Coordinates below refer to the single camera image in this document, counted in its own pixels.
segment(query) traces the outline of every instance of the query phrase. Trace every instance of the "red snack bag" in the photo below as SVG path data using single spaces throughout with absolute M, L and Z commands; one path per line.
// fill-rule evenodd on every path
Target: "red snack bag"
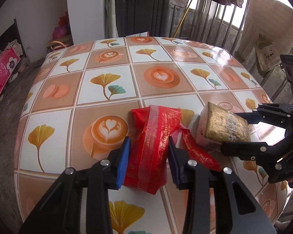
M 191 135 L 190 130 L 186 128 L 181 129 L 182 138 L 187 147 L 189 158 L 196 160 L 210 170 L 220 172 L 221 168 L 219 163 L 214 158 L 212 158 L 203 147 L 198 146 L 195 143 L 195 140 Z
M 166 184 L 168 137 L 179 128 L 181 111 L 152 105 L 131 113 L 140 132 L 130 152 L 124 185 L 156 194 Z

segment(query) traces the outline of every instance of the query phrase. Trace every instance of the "gray floor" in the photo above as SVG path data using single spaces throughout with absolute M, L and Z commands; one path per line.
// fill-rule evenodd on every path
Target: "gray floor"
M 39 67 L 27 67 L 9 85 L 0 103 L 0 217 L 6 226 L 18 233 L 21 217 L 13 180 L 14 145 L 18 121 Z

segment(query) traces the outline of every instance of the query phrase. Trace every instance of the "yellow ginkgo leaf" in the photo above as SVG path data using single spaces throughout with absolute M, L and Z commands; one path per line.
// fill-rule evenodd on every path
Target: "yellow ginkgo leaf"
M 112 229 L 118 234 L 124 234 L 125 229 L 143 217 L 145 211 L 142 207 L 124 201 L 116 201 L 114 205 L 110 201 L 109 205 Z
M 33 93 L 32 92 L 30 92 L 30 93 L 28 93 L 28 95 L 27 95 L 27 97 L 26 97 L 26 100 L 25 100 L 25 102 L 27 102 L 27 100 L 31 97 L 33 95 Z
M 51 56 L 48 57 L 48 59 L 52 59 L 53 57 L 56 57 L 58 54 L 60 54 L 60 53 L 52 54 Z
M 203 77 L 204 79 L 206 79 L 210 75 L 210 73 L 208 71 L 200 69 L 200 68 L 194 68 L 190 72 L 193 75 Z
M 286 182 L 285 180 L 283 180 L 283 181 L 281 182 L 281 191 L 283 191 L 284 189 L 286 189 L 287 186 L 288 186 L 287 182 Z
M 104 40 L 104 41 L 101 41 L 100 43 L 101 44 L 110 44 L 110 43 L 112 43 L 114 41 L 116 41 L 116 40 Z
M 101 74 L 99 76 L 96 76 L 92 78 L 90 82 L 101 85 L 103 88 L 105 88 L 109 83 L 114 82 L 119 78 L 121 78 L 120 75 L 114 75 L 114 74 L 108 73 L 108 74 Z
M 163 40 L 169 40 L 169 41 L 173 41 L 173 40 L 176 40 L 174 38 L 162 38 Z
M 203 52 L 202 54 L 206 57 L 213 58 L 213 54 L 211 54 L 211 53 Z
M 257 173 L 257 164 L 255 161 L 243 161 L 243 167 L 248 171 L 254 171 Z
M 247 98 L 245 100 L 245 105 L 247 106 L 247 108 L 249 108 L 251 110 L 256 108 L 255 101 L 251 98 Z
M 153 53 L 155 53 L 156 50 L 155 49 L 141 49 L 136 51 L 136 54 L 147 54 L 147 55 L 151 55 Z
M 188 109 L 181 109 L 179 108 L 179 110 L 181 111 L 181 123 L 185 126 L 188 127 L 194 117 L 194 111 L 192 110 L 188 110 Z
M 79 59 L 70 59 L 70 60 L 67 60 L 65 62 L 62 62 L 60 64 L 60 66 L 66 66 L 66 67 L 68 67 L 69 65 L 72 65 L 76 61 L 79 61 Z
M 245 77 L 246 79 L 250 79 L 250 75 L 245 72 L 241 72 L 241 76 Z
M 37 126 L 33 131 L 28 135 L 28 141 L 37 147 L 37 150 L 40 150 L 41 145 L 54 133 L 53 127 L 48 127 L 46 124 Z

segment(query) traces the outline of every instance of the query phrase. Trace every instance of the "white wall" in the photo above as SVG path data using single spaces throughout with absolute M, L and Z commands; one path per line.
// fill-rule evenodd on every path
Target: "white wall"
M 52 39 L 59 17 L 66 10 L 66 0 L 6 0 L 0 8 L 0 36 L 16 17 L 27 55 L 32 62 L 39 60 L 46 55 L 44 45 Z
M 104 0 L 67 0 L 74 44 L 104 39 Z

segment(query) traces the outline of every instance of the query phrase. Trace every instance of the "bed headboard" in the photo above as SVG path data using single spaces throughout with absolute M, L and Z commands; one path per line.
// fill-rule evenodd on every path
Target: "bed headboard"
M 16 18 L 14 18 L 14 24 L 12 24 L 1 36 L 0 36 L 0 50 L 3 51 L 6 45 L 13 40 L 17 40 L 19 44 L 22 45 L 23 54 L 27 57 L 24 50 L 20 34 L 18 32 Z

